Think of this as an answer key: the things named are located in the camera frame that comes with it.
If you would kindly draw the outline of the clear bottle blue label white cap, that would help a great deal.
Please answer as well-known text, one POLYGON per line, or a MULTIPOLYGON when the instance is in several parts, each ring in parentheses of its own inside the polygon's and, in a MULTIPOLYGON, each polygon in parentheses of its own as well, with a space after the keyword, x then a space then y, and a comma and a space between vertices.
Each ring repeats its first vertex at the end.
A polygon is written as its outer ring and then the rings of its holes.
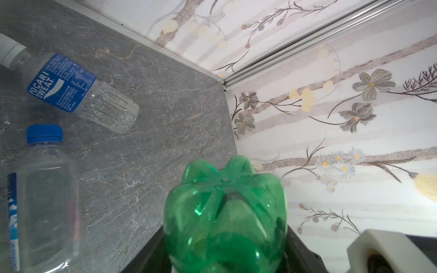
POLYGON ((1 34, 1 66, 19 73, 33 97, 114 133, 127 132, 138 117, 133 100, 60 53, 34 54, 1 34))

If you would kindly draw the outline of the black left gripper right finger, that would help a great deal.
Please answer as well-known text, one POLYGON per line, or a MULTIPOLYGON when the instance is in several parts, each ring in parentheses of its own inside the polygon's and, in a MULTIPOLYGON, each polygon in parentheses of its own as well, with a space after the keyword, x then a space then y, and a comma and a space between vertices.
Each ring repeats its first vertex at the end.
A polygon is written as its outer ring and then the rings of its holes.
POLYGON ((286 273, 327 273, 323 259, 309 250, 291 227, 287 229, 285 246, 286 273))

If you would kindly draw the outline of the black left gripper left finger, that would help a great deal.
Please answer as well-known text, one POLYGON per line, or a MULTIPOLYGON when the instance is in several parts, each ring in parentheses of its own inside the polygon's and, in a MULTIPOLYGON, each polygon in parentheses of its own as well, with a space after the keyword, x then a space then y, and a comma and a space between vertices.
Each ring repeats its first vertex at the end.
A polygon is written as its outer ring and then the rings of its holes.
POLYGON ((148 243, 121 271, 122 273, 170 273, 171 262, 168 257, 163 226, 151 237, 148 243))

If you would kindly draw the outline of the small green bottle yellow cap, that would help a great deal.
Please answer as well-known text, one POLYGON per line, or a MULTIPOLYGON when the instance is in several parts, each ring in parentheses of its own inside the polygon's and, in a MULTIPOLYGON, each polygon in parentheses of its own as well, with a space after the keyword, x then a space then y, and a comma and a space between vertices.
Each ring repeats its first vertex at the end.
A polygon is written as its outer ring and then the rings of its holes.
POLYGON ((194 160, 168 194, 163 232, 179 273, 274 273, 286 246, 284 187, 241 155, 223 169, 194 160))

